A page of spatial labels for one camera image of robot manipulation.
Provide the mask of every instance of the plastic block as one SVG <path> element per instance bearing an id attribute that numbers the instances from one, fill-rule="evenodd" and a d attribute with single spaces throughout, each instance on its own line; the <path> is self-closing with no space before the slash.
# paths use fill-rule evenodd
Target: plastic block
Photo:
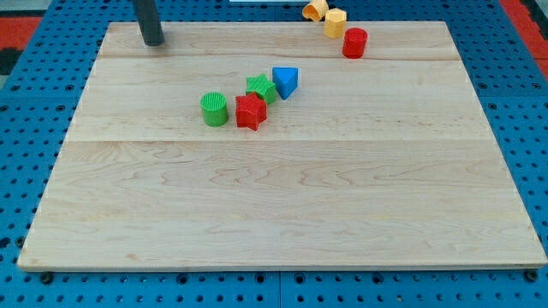
<path id="1" fill-rule="evenodd" d="M 256 131 L 259 124 L 266 120 L 266 102 L 257 93 L 236 97 L 236 125 L 249 127 Z"/>
<path id="2" fill-rule="evenodd" d="M 272 80 L 276 84 L 277 93 L 282 99 L 287 99 L 299 83 L 298 68 L 272 68 Z"/>
<path id="3" fill-rule="evenodd" d="M 257 93 L 267 104 L 272 104 L 276 101 L 276 85 L 268 80 L 265 74 L 247 78 L 246 94 L 251 92 Z"/>
<path id="4" fill-rule="evenodd" d="M 350 28 L 344 34 L 342 54 L 350 59 L 359 59 L 363 56 L 367 44 L 367 32 L 360 28 Z"/>
<path id="5" fill-rule="evenodd" d="M 306 19 L 313 21 L 321 21 L 324 18 L 325 13 L 329 9 L 329 5 L 325 0 L 312 0 L 302 10 L 302 16 Z"/>
<path id="6" fill-rule="evenodd" d="M 218 92 L 209 92 L 200 101 L 205 124 L 219 127 L 229 119 L 226 97 Z"/>
<path id="7" fill-rule="evenodd" d="M 346 12 L 342 9 L 330 9 L 325 14 L 324 35 L 336 39 L 344 35 Z"/>

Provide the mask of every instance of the wooden board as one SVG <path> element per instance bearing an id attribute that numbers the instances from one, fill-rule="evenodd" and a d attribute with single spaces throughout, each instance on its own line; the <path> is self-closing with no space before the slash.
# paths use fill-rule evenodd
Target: wooden board
<path id="1" fill-rule="evenodd" d="M 19 257 L 29 271 L 535 268 L 545 253 L 443 22 L 134 23 L 104 38 Z M 259 131 L 245 78 L 301 70 Z M 208 127 L 199 100 L 229 98 Z"/>

